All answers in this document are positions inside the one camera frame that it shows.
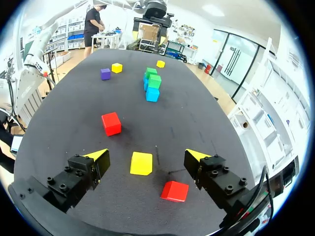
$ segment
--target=cyan cube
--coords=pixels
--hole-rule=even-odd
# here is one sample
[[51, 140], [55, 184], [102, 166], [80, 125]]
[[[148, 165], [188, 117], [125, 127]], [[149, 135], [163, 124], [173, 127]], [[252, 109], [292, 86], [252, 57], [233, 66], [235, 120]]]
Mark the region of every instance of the cyan cube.
[[148, 102], [157, 102], [159, 97], [159, 90], [157, 88], [148, 87], [146, 99]]
[[147, 91], [148, 85], [149, 85], [149, 80], [148, 80], [148, 79], [145, 79], [145, 80], [144, 80], [144, 91]]
[[101, 69], [100, 70], [100, 77], [102, 80], [109, 80], [110, 79], [110, 69]]

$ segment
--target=bolt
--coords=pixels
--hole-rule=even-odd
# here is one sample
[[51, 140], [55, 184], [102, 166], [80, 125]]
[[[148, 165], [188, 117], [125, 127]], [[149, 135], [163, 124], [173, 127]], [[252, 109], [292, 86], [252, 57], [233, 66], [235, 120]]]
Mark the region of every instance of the bolt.
[[59, 189], [63, 192], [66, 192], [68, 190], [68, 187], [67, 185], [65, 185], [64, 183], [62, 183], [60, 186], [59, 186]]
[[218, 172], [217, 171], [211, 171], [211, 177], [215, 178], [218, 176]]
[[238, 184], [239, 184], [240, 186], [244, 186], [244, 185], [246, 184], [246, 180], [247, 180], [246, 178], [240, 178], [240, 181], [239, 181]]
[[54, 178], [51, 178], [51, 177], [48, 177], [48, 178], [47, 178], [47, 182], [48, 182], [49, 184], [54, 184], [54, 183], [55, 183]]
[[83, 175], [83, 173], [82, 173], [82, 171], [77, 170], [77, 171], [75, 172], [75, 175], [78, 176], [78, 177], [81, 177], [81, 176]]
[[223, 168], [223, 173], [229, 173], [230, 171], [230, 168], [228, 168], [227, 166]]
[[225, 192], [226, 193], [231, 193], [233, 191], [233, 186], [232, 185], [228, 185], [225, 187]]
[[65, 166], [65, 167], [64, 167], [64, 171], [66, 171], [66, 172], [70, 172], [70, 171], [71, 171], [71, 169], [70, 169], [70, 167], [69, 167], [69, 166]]

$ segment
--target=ceiling light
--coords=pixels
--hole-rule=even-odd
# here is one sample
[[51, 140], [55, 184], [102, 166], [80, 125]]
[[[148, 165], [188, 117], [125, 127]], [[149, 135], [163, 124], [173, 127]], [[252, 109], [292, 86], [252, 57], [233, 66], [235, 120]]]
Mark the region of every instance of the ceiling light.
[[214, 5], [205, 5], [202, 9], [213, 16], [224, 16], [224, 13]]

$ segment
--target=red container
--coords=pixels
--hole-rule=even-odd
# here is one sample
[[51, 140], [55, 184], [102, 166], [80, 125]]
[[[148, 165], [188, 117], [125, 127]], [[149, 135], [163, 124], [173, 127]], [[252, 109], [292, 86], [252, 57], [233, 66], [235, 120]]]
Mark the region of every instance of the red container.
[[206, 69], [205, 69], [205, 73], [209, 74], [209, 71], [211, 70], [211, 65], [207, 65]]

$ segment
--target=purple cube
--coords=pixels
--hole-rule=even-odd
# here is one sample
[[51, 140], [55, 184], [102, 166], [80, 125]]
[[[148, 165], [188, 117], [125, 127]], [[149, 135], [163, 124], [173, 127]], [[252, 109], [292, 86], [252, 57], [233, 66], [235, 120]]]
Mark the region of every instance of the purple cube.
[[100, 70], [100, 77], [102, 80], [109, 80], [110, 79], [110, 69], [101, 69]]

